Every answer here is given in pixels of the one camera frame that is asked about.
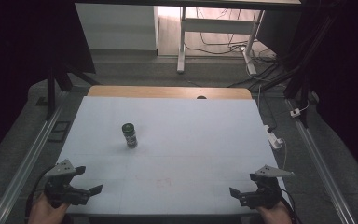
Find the white wall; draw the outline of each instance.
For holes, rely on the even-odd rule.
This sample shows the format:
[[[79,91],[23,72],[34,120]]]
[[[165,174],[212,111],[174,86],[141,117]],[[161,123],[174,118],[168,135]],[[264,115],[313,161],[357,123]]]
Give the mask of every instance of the white wall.
[[[156,50],[158,7],[76,4],[90,49]]]

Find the human hand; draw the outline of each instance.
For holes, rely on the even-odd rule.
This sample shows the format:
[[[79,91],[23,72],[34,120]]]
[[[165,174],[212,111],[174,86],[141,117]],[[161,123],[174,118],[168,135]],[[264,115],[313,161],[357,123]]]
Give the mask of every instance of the human hand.
[[[60,207],[53,208],[48,197],[42,193],[32,206],[28,224],[61,224],[69,205],[63,203]]]
[[[257,207],[256,209],[266,224],[292,224],[289,211],[282,202],[278,202],[271,209],[265,207]]]

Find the white desk leg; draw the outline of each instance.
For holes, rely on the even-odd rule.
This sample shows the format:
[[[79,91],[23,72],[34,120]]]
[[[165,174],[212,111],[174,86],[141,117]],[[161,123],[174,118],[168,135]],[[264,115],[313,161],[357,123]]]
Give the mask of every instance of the white desk leg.
[[[252,58],[251,58],[251,50],[252,50],[252,45],[255,41],[255,34],[257,33],[258,30],[258,26],[260,25],[260,21],[261,18],[263,16],[264,11],[259,11],[258,16],[255,20],[254,23],[254,27],[252,28],[252,32],[251,35],[249,36],[249,41],[248,44],[246,45],[246,48],[241,48],[242,50],[242,54],[243,54],[243,58],[246,61],[246,66],[248,68],[249,74],[250,75],[256,75],[257,72],[255,71],[255,66],[252,62]]]
[[[186,20],[186,7],[183,7],[182,18],[180,20],[180,43],[179,43],[178,67],[177,67],[177,72],[179,74],[185,72],[185,20]]]

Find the white power strip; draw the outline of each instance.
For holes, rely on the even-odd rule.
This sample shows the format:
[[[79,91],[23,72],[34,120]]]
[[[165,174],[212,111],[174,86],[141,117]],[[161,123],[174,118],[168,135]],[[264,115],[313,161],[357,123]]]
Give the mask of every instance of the white power strip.
[[[268,125],[264,125],[264,128],[266,129],[267,138],[272,148],[275,150],[282,148],[283,140],[281,138],[277,138],[273,132],[269,133]]]

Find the white table surface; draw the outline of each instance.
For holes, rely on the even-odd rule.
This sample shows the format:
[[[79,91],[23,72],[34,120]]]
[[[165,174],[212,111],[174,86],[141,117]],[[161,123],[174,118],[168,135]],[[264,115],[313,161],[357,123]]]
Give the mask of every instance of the white table surface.
[[[135,126],[134,149],[121,131],[127,122]],[[68,210],[93,215],[249,213],[228,188],[255,191],[249,174],[278,167],[254,100],[85,97],[64,159],[86,166],[73,187],[103,184],[87,205]]]

